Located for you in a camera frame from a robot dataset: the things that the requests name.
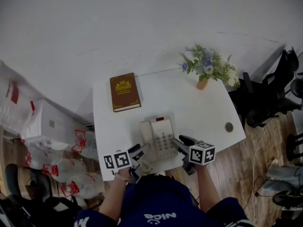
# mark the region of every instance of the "navy blue shirt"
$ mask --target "navy blue shirt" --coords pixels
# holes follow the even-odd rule
[[[127,185],[119,226],[223,227],[247,219],[235,198],[220,201],[207,214],[194,202],[183,184],[164,176],[144,177],[138,184]],[[76,227],[117,226],[114,220],[93,210],[79,212],[77,224]]]

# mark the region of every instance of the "bracelet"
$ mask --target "bracelet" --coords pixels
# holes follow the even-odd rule
[[[121,175],[119,175],[118,173],[113,173],[114,176],[116,176],[117,178],[120,178],[121,180],[125,181],[125,182],[129,182],[129,179],[126,177],[123,177]]]

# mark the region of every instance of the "flower vase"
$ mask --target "flower vase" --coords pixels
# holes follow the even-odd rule
[[[204,90],[205,88],[206,88],[206,86],[207,86],[207,84],[208,84],[208,79],[203,79],[202,81],[199,81],[198,83],[197,83],[197,89],[199,89],[199,90]]]

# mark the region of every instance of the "person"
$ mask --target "person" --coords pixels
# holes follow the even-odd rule
[[[145,176],[138,184],[127,184],[129,169],[118,172],[99,212],[82,210],[74,227],[254,226],[236,198],[220,201],[206,166],[195,165],[200,208],[189,189],[168,176]]]

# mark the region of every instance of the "blue flower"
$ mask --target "blue flower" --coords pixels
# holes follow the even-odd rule
[[[210,49],[205,49],[204,56],[207,60],[213,60],[214,52]]]
[[[183,70],[183,71],[188,70],[188,68],[189,68],[189,66],[188,66],[187,63],[184,63],[184,64],[182,65],[182,70]]]
[[[211,59],[206,59],[205,67],[213,66],[213,64],[214,64],[214,61],[213,61],[213,60],[211,60]]]

